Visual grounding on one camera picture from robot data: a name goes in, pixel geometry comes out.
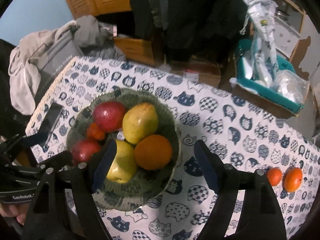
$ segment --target fruit bowl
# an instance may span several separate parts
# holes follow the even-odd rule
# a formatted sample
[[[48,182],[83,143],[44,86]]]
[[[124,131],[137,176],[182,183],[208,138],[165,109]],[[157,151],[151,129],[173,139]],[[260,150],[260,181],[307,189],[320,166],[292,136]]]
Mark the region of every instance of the fruit bowl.
[[[142,102],[152,103],[159,119],[158,129],[155,134],[166,137],[170,141],[173,150],[171,161],[163,169],[146,171],[139,167],[133,178],[124,184],[105,179],[103,187],[93,194],[94,200],[105,209],[131,211],[147,204],[148,200],[157,197],[167,189],[172,179],[176,162],[181,154],[179,136],[177,135],[174,117],[166,105],[160,103],[149,92],[123,88],[96,97],[89,106],[79,113],[68,133],[67,149],[69,151],[76,142],[85,138],[86,130],[93,122],[92,113],[95,106],[107,101],[118,101],[125,106],[126,110]],[[117,134],[118,132],[109,133],[107,138],[116,139]]]

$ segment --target plastic bag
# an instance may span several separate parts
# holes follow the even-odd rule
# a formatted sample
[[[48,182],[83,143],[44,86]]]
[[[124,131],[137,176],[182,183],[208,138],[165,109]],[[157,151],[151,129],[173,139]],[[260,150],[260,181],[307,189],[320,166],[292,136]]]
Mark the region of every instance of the plastic bag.
[[[308,95],[309,85],[308,81],[290,70],[279,70],[271,88],[292,102],[303,104]]]
[[[273,36],[274,15],[278,5],[272,0],[243,0],[243,2],[248,6],[245,25],[250,18],[255,30],[251,45],[253,79],[263,81],[269,88],[279,70]]]

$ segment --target orange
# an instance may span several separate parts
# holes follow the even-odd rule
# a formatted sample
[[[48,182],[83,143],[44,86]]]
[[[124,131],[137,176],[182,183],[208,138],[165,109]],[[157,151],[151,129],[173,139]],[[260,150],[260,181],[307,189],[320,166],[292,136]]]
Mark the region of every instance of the orange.
[[[284,178],[284,189],[289,192],[295,192],[302,182],[302,170],[300,168],[293,168],[289,170]]]
[[[102,141],[106,137],[105,133],[100,130],[96,123],[90,124],[86,134],[88,138],[93,138],[98,141]]]
[[[148,171],[162,169],[171,157],[172,147],[169,140],[157,134],[144,138],[134,149],[137,165]]]
[[[272,168],[267,172],[267,178],[271,186],[276,186],[282,179],[282,172],[279,168]]]

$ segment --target cat print tablecloth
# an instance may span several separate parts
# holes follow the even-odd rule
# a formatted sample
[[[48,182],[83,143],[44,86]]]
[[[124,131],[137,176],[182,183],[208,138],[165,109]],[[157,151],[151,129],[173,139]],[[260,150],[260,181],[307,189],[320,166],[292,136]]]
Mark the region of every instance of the cat print tablecloth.
[[[92,57],[73,59],[42,99],[26,129],[38,131],[52,102],[64,106],[47,147],[32,148],[41,162],[66,149],[67,134],[77,115],[97,95],[117,88],[146,90],[171,109],[181,132],[182,155],[168,189],[131,212],[106,211],[97,206],[111,236],[117,240],[195,240],[206,223],[217,195],[209,190],[193,154],[202,139],[224,163],[242,171],[301,167],[303,182],[294,193],[281,183],[274,191],[287,236],[306,219],[320,179],[319,148],[263,109],[228,92],[142,65]],[[240,191],[227,235],[235,232],[244,192]],[[75,211],[71,192],[68,205]]]

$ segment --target human hand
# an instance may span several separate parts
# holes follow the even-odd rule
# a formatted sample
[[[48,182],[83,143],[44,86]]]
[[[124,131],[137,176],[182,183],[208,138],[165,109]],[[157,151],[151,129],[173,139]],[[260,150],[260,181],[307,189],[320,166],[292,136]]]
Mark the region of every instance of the human hand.
[[[17,221],[23,225],[26,221],[29,205],[29,203],[21,205],[7,205],[0,203],[0,214],[3,217],[16,217]]]

